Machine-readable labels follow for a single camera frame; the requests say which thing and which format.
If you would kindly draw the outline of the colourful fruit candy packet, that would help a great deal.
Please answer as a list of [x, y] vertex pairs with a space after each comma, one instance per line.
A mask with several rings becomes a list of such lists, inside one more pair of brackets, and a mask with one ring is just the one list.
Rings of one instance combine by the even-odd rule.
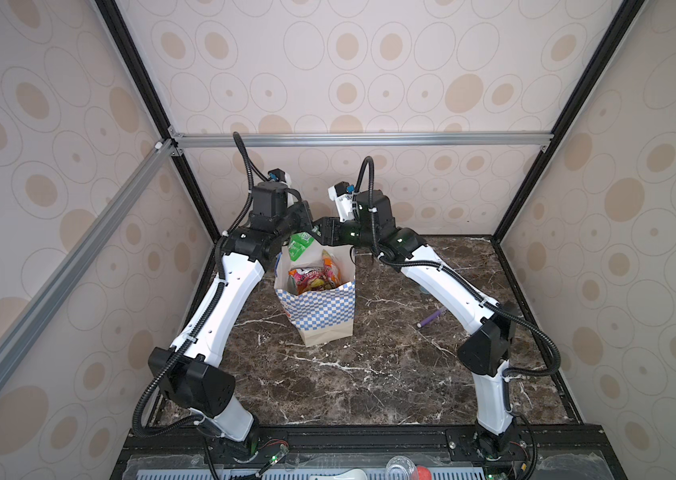
[[322, 251], [319, 263], [292, 268], [288, 275], [287, 290], [294, 295], [333, 290], [342, 284], [340, 269], [327, 250]]

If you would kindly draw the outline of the blue checkered paper bag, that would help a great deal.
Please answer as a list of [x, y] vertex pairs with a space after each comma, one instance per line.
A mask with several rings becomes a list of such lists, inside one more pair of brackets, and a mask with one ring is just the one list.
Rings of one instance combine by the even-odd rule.
[[[326, 254], [331, 257], [338, 273], [338, 285], [328, 290], [299, 293], [290, 272], [322, 267]], [[313, 242], [296, 258], [292, 257], [290, 247], [283, 247], [276, 264], [274, 289], [288, 320], [305, 346], [317, 346], [353, 335], [356, 265], [350, 246], [325, 247]]]

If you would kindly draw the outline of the green chips snack packet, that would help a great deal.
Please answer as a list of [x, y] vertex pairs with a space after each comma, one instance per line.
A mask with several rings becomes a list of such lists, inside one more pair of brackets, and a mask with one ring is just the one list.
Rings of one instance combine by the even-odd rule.
[[290, 237], [288, 254], [292, 262], [297, 261], [313, 244], [315, 239], [306, 232], [296, 233]]

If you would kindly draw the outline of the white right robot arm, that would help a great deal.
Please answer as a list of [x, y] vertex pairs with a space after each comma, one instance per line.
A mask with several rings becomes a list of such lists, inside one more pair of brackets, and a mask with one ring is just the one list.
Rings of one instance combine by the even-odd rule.
[[[336, 217], [314, 224], [313, 236], [327, 246], [368, 249], [381, 264], [426, 289], [460, 322], [468, 338], [457, 352], [472, 373], [477, 394], [475, 446], [487, 460], [498, 460], [520, 439], [522, 414], [514, 411], [509, 384], [518, 377], [552, 376], [561, 367], [561, 352], [532, 322], [506, 311], [451, 268], [428, 241], [397, 225], [390, 199], [376, 186], [375, 162], [366, 157], [355, 183], [336, 186]], [[518, 326], [543, 342], [551, 357], [543, 369], [512, 365], [511, 348]]]

